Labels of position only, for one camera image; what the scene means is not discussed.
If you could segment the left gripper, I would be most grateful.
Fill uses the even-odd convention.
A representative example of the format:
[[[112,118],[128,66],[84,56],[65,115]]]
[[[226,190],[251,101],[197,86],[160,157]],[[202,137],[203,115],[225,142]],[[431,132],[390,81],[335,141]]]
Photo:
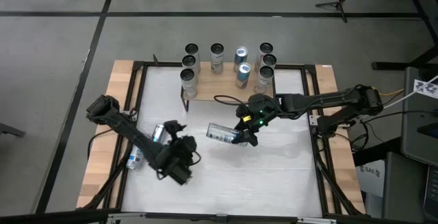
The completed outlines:
[[[195,164],[193,157],[197,143],[193,136],[177,138],[177,132],[183,131],[186,125],[176,120],[166,121],[164,128],[172,140],[157,155],[157,166],[164,177],[169,176],[176,183],[184,185],[192,176],[190,167]]]

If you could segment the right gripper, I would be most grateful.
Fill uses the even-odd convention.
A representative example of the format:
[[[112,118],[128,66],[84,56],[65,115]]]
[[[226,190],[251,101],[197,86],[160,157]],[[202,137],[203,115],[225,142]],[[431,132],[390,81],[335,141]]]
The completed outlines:
[[[265,94],[251,95],[246,104],[239,104],[236,109],[239,122],[234,127],[238,132],[243,131],[242,140],[253,147],[258,145],[258,138],[251,129],[267,126],[275,118],[284,118],[280,99]]]

